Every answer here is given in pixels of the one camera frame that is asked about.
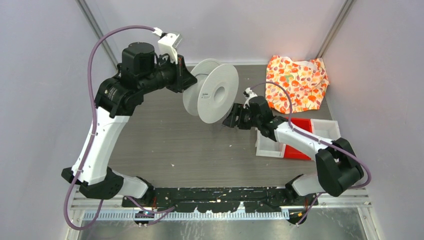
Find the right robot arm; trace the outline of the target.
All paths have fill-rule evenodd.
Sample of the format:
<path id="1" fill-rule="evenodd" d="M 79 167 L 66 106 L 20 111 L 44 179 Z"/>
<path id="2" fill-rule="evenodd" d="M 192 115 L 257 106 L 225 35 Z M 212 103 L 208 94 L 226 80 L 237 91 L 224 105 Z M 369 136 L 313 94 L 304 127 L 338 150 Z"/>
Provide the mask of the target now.
<path id="1" fill-rule="evenodd" d="M 285 198 L 291 205 L 299 205 L 309 194 L 338 197 L 365 176 L 346 139 L 322 138 L 295 126 L 288 118 L 274 115 L 263 96 L 253 97 L 245 105 L 234 103 L 223 124 L 240 130 L 256 128 L 262 136 L 286 144 L 315 162 L 315 173 L 301 174 L 285 185 Z"/>

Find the white plastic spool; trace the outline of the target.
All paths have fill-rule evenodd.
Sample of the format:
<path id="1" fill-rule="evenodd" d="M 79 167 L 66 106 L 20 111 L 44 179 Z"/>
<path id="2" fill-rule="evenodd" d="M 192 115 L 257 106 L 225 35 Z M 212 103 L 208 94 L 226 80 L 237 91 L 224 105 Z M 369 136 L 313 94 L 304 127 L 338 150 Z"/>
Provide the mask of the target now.
<path id="1" fill-rule="evenodd" d="M 232 107 L 239 87 L 235 66 L 208 58 L 199 62 L 191 73 L 197 83 L 182 95 L 185 110 L 204 123 L 213 124 L 222 119 Z"/>

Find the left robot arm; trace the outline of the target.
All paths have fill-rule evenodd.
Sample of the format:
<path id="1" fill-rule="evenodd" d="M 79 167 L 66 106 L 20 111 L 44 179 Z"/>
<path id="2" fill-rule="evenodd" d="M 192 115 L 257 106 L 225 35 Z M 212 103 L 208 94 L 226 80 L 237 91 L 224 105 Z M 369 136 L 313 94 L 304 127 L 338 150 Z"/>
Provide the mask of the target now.
<path id="1" fill-rule="evenodd" d="M 181 93 L 197 79 L 173 43 L 159 44 L 159 53 L 146 42 L 134 42 L 122 51 L 117 73 L 104 80 L 94 97 L 94 118 L 78 160 L 61 176 L 79 186 L 89 199 L 109 200 L 117 195 L 133 197 L 141 207 L 153 202 L 152 185 L 109 167 L 112 151 L 124 126 L 145 95 L 168 89 Z"/>

